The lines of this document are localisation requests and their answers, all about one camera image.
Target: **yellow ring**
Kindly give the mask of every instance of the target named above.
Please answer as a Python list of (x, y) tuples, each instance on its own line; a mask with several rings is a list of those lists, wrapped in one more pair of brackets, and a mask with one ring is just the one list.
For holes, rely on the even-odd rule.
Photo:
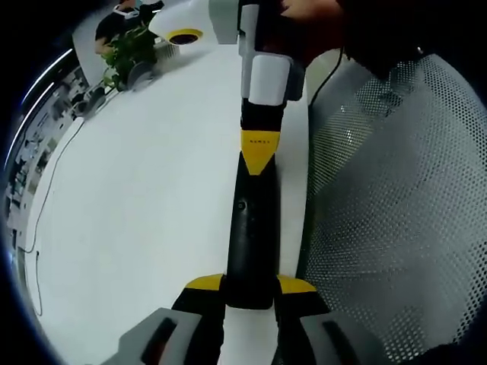
[(185, 36), (185, 35), (195, 36), (198, 40), (203, 36), (203, 32), (197, 29), (184, 28), (184, 29), (173, 30), (172, 32), (169, 32), (165, 38), (168, 42), (172, 43), (170, 40), (172, 40), (174, 37)]

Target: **person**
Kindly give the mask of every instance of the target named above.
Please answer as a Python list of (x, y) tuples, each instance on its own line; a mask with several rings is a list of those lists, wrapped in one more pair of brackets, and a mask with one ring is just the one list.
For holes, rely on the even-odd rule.
[[(484, 104), (487, 101), (487, 68), (479, 54), (485, 34), (483, 2), (283, 0), (282, 7), (281, 16), (293, 23), (299, 36), (294, 30), (279, 42), (287, 49), (284, 53), (304, 65), (327, 50), (344, 47), (348, 57), (385, 78), (401, 61), (436, 53), (461, 73)], [(280, 33), (274, 39), (286, 34)]]
[[(96, 54), (106, 55), (112, 52), (109, 43), (116, 35), (123, 34), (140, 23), (148, 24), (154, 17), (153, 10), (160, 10), (164, 6), (163, 2), (156, 2), (155, 4), (141, 5), (137, 9), (136, 3), (136, 0), (120, 0), (116, 8), (117, 12), (111, 12), (98, 24), (95, 33)], [(135, 16), (133, 20), (131, 19), (132, 21), (129, 21), (120, 12), (133, 13)]]

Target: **black cable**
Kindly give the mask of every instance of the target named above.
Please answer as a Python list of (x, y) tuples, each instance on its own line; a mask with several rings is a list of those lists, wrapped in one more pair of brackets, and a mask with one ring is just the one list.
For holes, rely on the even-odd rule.
[(318, 87), (318, 90), (316, 93), (314, 93), (313, 95), (313, 99), (311, 99), (311, 103), (310, 103), (310, 108), (313, 106), (315, 100), (317, 99), (318, 97), (318, 94), (320, 93), (321, 89), (323, 88), (323, 86), (325, 86), (325, 84), (330, 80), (330, 78), (332, 78), (332, 76), (335, 74), (336, 70), (338, 70), (338, 67), (340, 67), (340, 64), (342, 63), (342, 59), (343, 59), (343, 53), (344, 53), (344, 47), (342, 47), (340, 49), (340, 55), (338, 56), (338, 61), (336, 63), (336, 66), (335, 68), (329, 73), (328, 76), (326, 76), (325, 80), (321, 83), (321, 85)]
[[(28, 250), (26, 249), (23, 249), (22, 247), (18, 247), (18, 249), (20, 251), (22, 251), (24, 254), (29, 254), (29, 253), (32, 253), (33, 252), (33, 249), (34, 247), (36, 246), (36, 240), (37, 240), (37, 226), (39, 225), (39, 221), (40, 221), (40, 217), (42, 216), (43, 214), (43, 210), (44, 210), (44, 206), (46, 205), (46, 202), (47, 202), (47, 197), (49, 196), (49, 192), (51, 190), (51, 185), (53, 184), (53, 180), (54, 180), (54, 173), (56, 172), (56, 168), (58, 166), (58, 162), (59, 160), (61, 159), (61, 156), (62, 154), (64, 154), (64, 151), (66, 150), (66, 148), (69, 146), (69, 144), (71, 144), (72, 140), (75, 139), (76, 135), (79, 133), (79, 131), (81, 131), (81, 127), (83, 126), (84, 124), (84, 121), (81, 122), (81, 124), (79, 125), (78, 129), (76, 130), (76, 132), (70, 137), (70, 139), (68, 140), (68, 142), (64, 145), (64, 147), (62, 148), (61, 150), (61, 153), (59, 154), (58, 158), (56, 159), (56, 162), (54, 163), (54, 167), (53, 167), (53, 173), (51, 174), (51, 180), (49, 181), (49, 185), (47, 186), (47, 192), (46, 192), (46, 196), (44, 197), (44, 201), (43, 201), (43, 204), (42, 206), (40, 207), (40, 212), (39, 212), (39, 215), (37, 216), (37, 221), (36, 221), (36, 225), (34, 226), (34, 231), (33, 231), (33, 243), (32, 243), (32, 247)], [(32, 305), (33, 307), (33, 311), (39, 316), (41, 317), (44, 313), (44, 310), (43, 310), (43, 299), (40, 295), (40, 285), (39, 285), (39, 251), (36, 251), (37, 255), (36, 255), (36, 284), (37, 284), (37, 294), (39, 295), (39, 307), (40, 307), (40, 310), (39, 312), (37, 312), (37, 309), (36, 307), (34, 306), (34, 304)]]

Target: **black wire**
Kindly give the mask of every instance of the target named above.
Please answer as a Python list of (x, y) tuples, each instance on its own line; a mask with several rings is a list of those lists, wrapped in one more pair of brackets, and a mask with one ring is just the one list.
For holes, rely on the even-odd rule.
[[(68, 140), (68, 142), (65, 144), (65, 146), (62, 148), (61, 150), (61, 153), (59, 154), (58, 158), (56, 159), (56, 162), (54, 163), (54, 167), (53, 167), (53, 173), (51, 175), (51, 180), (49, 181), (49, 185), (47, 186), (47, 192), (46, 192), (46, 196), (44, 197), (44, 201), (43, 201), (43, 204), (42, 206), (40, 207), (40, 212), (39, 212), (39, 215), (37, 216), (37, 221), (36, 221), (36, 225), (34, 227), (34, 231), (33, 231), (33, 243), (32, 243), (32, 247), (28, 250), (26, 249), (23, 249), (22, 247), (18, 247), (20, 251), (22, 251), (24, 254), (29, 254), (29, 253), (32, 253), (33, 252), (33, 249), (34, 247), (36, 246), (36, 240), (37, 240), (37, 226), (39, 225), (39, 221), (40, 221), (40, 217), (42, 216), (43, 214), (43, 210), (44, 210), (44, 206), (46, 205), (46, 202), (47, 202), (47, 197), (49, 196), (49, 192), (51, 190), (51, 185), (53, 184), (53, 180), (54, 180), (54, 173), (56, 172), (56, 168), (58, 166), (58, 162), (59, 160), (61, 159), (61, 156), (62, 154), (64, 154), (64, 151), (66, 150), (66, 148), (69, 146), (69, 144), (72, 142), (73, 139), (75, 139), (76, 135), (79, 133), (79, 131), (81, 131), (81, 127), (83, 126), (84, 124), (84, 121), (81, 122), (81, 124), (79, 125), (78, 129), (76, 130), (76, 132), (74, 133), (74, 135), (72, 135), (70, 137), (70, 139)], [(44, 313), (44, 310), (43, 310), (43, 299), (40, 295), (40, 285), (39, 285), (39, 251), (37, 251), (37, 256), (36, 256), (36, 284), (37, 284), (37, 294), (39, 295), (39, 312), (37, 312), (37, 309), (36, 309), (36, 306), (32, 305), (33, 307), (33, 311), (39, 316), (41, 317)]]
[(317, 99), (318, 97), (318, 94), (320, 93), (321, 89), (323, 88), (323, 86), (325, 86), (325, 84), (330, 80), (330, 78), (332, 78), (332, 76), (335, 74), (336, 70), (338, 70), (338, 67), (340, 66), (340, 64), (342, 63), (342, 59), (343, 59), (343, 52), (344, 52), (344, 48), (342, 47), (340, 49), (340, 55), (338, 56), (338, 61), (336, 63), (336, 66), (335, 68), (329, 73), (328, 76), (326, 76), (325, 80), (321, 83), (321, 85), (318, 87), (318, 90), (316, 93), (314, 93), (313, 95), (313, 99), (311, 99), (311, 103), (310, 103), (310, 108), (313, 106), (315, 100)]

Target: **white table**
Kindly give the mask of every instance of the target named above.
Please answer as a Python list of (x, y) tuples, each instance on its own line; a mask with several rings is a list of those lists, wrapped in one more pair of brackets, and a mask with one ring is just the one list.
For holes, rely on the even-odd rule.
[[(171, 307), (187, 282), (226, 268), (240, 150), (240, 57), (236, 46), (181, 53), (148, 88), (118, 95), (87, 121), (58, 163), (37, 232), (39, 320), (69, 364), (106, 360), (121, 334)], [(54, 161), (80, 122), (40, 180), (26, 246)], [(277, 164), (280, 272), (293, 275), (306, 201), (306, 96), (286, 109)], [(35, 255), (26, 265), (38, 306)], [(220, 363), (268, 364), (274, 312), (228, 309), (225, 334)]]

